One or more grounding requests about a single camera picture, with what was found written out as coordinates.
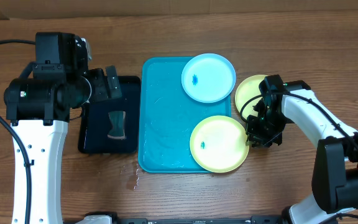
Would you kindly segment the light blue plate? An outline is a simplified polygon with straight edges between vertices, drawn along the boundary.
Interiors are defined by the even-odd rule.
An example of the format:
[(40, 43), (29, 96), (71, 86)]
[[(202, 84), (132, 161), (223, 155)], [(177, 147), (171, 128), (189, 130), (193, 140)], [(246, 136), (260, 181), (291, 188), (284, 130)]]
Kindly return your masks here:
[(225, 99), (234, 89), (236, 71), (222, 55), (201, 54), (193, 57), (183, 68), (181, 84), (185, 93), (201, 103)]

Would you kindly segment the green scrubbing sponge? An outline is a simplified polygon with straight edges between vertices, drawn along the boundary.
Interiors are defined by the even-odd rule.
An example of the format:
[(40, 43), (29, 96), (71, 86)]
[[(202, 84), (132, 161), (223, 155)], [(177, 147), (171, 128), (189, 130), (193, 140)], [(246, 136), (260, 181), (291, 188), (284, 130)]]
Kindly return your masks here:
[(123, 140), (126, 138), (125, 134), (125, 111), (111, 111), (108, 113), (111, 123), (111, 129), (108, 132), (108, 138)]

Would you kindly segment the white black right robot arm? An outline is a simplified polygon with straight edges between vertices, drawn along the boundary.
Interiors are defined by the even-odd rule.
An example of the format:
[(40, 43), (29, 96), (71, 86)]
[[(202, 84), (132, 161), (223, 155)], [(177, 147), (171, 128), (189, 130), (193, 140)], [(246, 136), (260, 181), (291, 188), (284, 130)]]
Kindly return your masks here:
[(358, 219), (358, 131), (336, 118), (303, 80), (254, 75), (237, 89), (250, 147), (282, 143), (286, 124), (296, 124), (316, 148), (310, 196), (285, 208), (278, 223), (337, 223)]

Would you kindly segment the yellow plate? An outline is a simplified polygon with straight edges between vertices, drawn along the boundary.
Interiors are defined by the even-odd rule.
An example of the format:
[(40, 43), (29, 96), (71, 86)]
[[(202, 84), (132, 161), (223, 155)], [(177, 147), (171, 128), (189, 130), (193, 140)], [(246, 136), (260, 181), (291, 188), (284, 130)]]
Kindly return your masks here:
[[(237, 87), (235, 94), (235, 104), (238, 111), (241, 110), (243, 105), (252, 97), (260, 95), (259, 84), (264, 80), (265, 75), (253, 75), (246, 78), (242, 83)], [(261, 97), (250, 102), (243, 110), (242, 115), (244, 118), (247, 118), (248, 115), (257, 116), (257, 112), (254, 111), (253, 106), (255, 106)]]
[(200, 121), (192, 131), (189, 145), (196, 163), (214, 173), (237, 169), (249, 153), (244, 127), (228, 116), (211, 116)]

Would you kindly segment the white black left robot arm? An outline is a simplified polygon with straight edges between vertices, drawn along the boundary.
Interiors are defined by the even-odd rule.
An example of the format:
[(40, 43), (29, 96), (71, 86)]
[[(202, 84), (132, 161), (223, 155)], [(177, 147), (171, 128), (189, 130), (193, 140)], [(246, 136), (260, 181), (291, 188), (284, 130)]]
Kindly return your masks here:
[(115, 72), (89, 69), (86, 39), (35, 36), (31, 71), (4, 92), (15, 155), (13, 223), (61, 223), (62, 155), (70, 111), (121, 96)]

